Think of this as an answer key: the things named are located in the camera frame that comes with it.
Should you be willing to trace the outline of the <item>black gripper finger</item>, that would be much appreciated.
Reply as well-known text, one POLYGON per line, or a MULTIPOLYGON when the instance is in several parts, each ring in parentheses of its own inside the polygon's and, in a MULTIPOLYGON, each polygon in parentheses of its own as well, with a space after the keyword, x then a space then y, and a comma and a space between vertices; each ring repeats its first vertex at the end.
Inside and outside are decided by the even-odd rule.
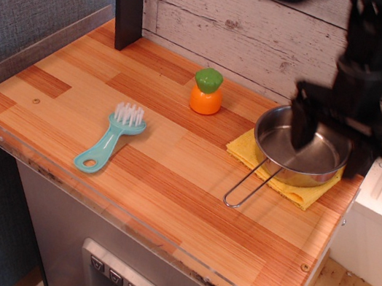
POLYGON ((300 150, 314 138, 319 122, 317 111, 300 98, 292 102, 291 110, 291 143, 295 150, 300 150))
POLYGON ((365 139, 352 140, 352 151, 343 171, 343 177, 353 179, 356 175, 364 175, 378 157, 378 143, 365 139))

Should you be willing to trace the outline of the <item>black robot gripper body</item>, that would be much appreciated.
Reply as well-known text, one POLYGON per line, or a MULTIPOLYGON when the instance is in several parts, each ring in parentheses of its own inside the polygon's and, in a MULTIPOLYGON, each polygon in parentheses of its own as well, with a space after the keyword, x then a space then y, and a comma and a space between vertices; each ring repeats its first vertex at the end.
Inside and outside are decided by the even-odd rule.
POLYGON ((297 95, 316 108, 323 124, 349 140, 377 142, 382 152, 382 69, 372 71, 344 55, 337 61, 332 87, 298 81, 297 95))

